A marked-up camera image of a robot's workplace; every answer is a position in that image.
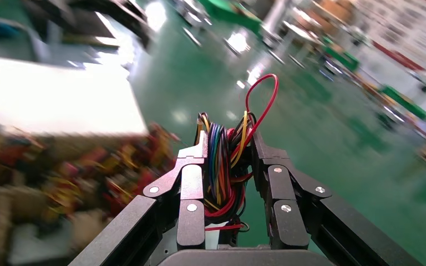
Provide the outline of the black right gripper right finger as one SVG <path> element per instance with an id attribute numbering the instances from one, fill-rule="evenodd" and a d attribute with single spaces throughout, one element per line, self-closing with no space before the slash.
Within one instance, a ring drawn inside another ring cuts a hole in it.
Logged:
<path id="1" fill-rule="evenodd" d="M 270 253 L 286 265 L 418 265 L 342 197 L 297 170 L 255 133 L 251 165 L 266 212 Z"/>

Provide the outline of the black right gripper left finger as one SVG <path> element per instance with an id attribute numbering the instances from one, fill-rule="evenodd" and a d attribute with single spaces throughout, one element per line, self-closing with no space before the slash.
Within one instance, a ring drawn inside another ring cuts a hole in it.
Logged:
<path id="1" fill-rule="evenodd" d="M 71 265 L 174 265 L 175 253 L 205 249 L 203 166 L 207 134 L 179 151 L 172 170 L 147 185 Z"/>

